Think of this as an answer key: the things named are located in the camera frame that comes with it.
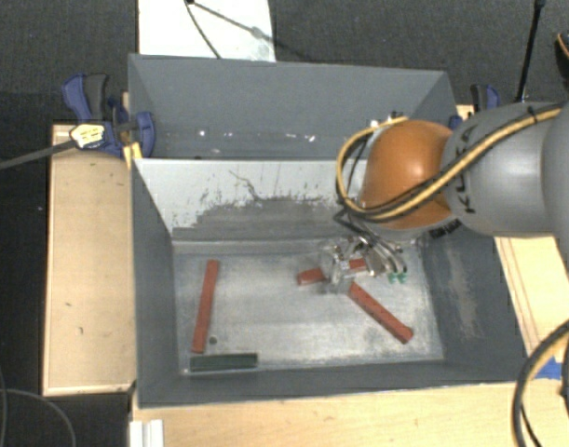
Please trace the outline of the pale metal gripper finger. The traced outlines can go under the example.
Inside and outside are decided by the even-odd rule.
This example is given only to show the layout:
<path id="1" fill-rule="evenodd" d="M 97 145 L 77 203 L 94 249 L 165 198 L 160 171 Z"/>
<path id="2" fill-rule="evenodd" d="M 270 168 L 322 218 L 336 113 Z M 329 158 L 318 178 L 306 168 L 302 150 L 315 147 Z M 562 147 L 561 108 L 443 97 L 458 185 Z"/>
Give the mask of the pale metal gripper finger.
<path id="1" fill-rule="evenodd" d="M 327 281 L 327 293 L 347 293 L 355 275 L 347 270 L 334 268 Z"/>
<path id="2" fill-rule="evenodd" d="M 319 248 L 319 267 L 321 269 L 349 269 L 356 248 L 355 243 L 326 242 L 322 244 Z"/>

